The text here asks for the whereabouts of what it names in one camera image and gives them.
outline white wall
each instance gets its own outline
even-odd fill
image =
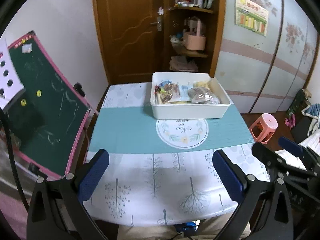
[[[318,55],[307,89],[312,94],[312,97],[309,99],[310,103],[320,104],[320,55]]]
[[[92,0],[27,0],[1,39],[7,44],[34,30],[72,85],[79,82],[97,106],[108,81],[100,54]]]

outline sliding wardrobe door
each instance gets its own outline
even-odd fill
[[[267,76],[279,37],[282,0],[251,0],[269,11],[267,36],[235,25],[235,0],[226,13],[215,77],[241,113],[251,109]]]
[[[284,0],[283,26],[279,48],[267,82],[252,113],[273,113],[277,111],[297,76],[297,86],[307,74],[299,72],[307,37],[308,17],[294,0]]]
[[[303,87],[309,74],[313,58],[316,52],[318,33],[311,21],[308,19],[306,43],[304,45],[302,60],[298,72],[292,82],[288,94],[278,108],[278,111],[286,111],[291,105],[297,92]]]

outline poster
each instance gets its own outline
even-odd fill
[[[267,35],[269,12],[250,0],[236,0],[236,25]]]

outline door handle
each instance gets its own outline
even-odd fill
[[[157,31],[160,32],[162,31],[162,22],[161,22],[161,17],[158,16],[157,17],[157,21],[156,22],[153,22],[153,23],[150,23],[150,25],[156,25],[157,26]]]

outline white panel with black holes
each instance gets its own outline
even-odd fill
[[[16,95],[23,90],[21,83],[7,48],[6,42],[0,42],[0,107],[5,111],[8,104],[12,104],[12,100]]]

